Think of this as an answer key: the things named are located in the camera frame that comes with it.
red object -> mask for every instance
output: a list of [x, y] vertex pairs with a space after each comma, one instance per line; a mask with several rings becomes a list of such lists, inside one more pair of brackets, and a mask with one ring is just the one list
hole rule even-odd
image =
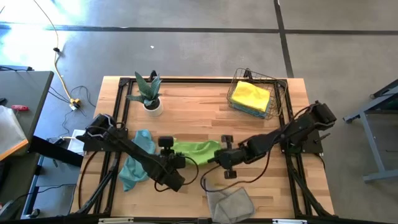
[[12, 105], [11, 109], [18, 110], [18, 111], [28, 111], [29, 107], [24, 105]]

yellow cloth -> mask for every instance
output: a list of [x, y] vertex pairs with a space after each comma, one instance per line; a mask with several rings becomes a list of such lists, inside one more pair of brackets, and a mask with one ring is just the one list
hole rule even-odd
[[238, 81], [231, 99], [239, 104], [265, 112], [269, 101], [269, 91], [253, 84]]

gray metal frame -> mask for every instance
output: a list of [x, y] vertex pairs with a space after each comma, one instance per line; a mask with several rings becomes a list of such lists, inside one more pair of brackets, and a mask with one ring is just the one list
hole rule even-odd
[[386, 168], [384, 167], [384, 164], [380, 157], [379, 150], [377, 148], [377, 144], [374, 140], [375, 137], [372, 133], [371, 127], [369, 126], [367, 115], [366, 115], [367, 111], [377, 108], [377, 106], [379, 106], [385, 102], [388, 102], [389, 100], [392, 100], [396, 96], [393, 94], [398, 93], [397, 80], [394, 81], [393, 83], [395, 83], [394, 86], [389, 85], [388, 90], [383, 91], [384, 93], [382, 95], [380, 95], [376, 99], [372, 100], [366, 106], [361, 108], [358, 112], [356, 112], [355, 114], [353, 114], [351, 116], [346, 116], [343, 118], [343, 120], [346, 123], [351, 123], [354, 119], [361, 118], [362, 125], [363, 125], [365, 133], [366, 133], [366, 137], [367, 137], [367, 139], [369, 141], [369, 145], [372, 149], [374, 160], [376, 161], [377, 168], [379, 169], [379, 172], [369, 174], [369, 175], [364, 175], [363, 180], [365, 181], [365, 183], [368, 183], [372, 180], [381, 180], [381, 179], [387, 179], [387, 178], [391, 178], [391, 177], [398, 177], [398, 169], [386, 170]]

white pot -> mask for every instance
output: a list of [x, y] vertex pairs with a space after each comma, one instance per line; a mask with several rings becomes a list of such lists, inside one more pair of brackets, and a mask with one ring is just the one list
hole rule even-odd
[[162, 100], [159, 98], [159, 106], [154, 109], [154, 110], [148, 110], [144, 105], [142, 105], [144, 107], [144, 110], [147, 112], [147, 114], [149, 116], [159, 116], [163, 113], [163, 104], [162, 104]]

succulent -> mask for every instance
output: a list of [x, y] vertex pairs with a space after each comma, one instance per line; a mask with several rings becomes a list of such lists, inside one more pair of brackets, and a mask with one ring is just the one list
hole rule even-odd
[[145, 104], [145, 106], [150, 106], [160, 96], [159, 88], [162, 80], [160, 80], [160, 77], [157, 75], [152, 80], [152, 83], [149, 86], [148, 83], [144, 80], [144, 78], [139, 73], [136, 72], [136, 81], [141, 95], [139, 96], [128, 95], [127, 99], [141, 102]]

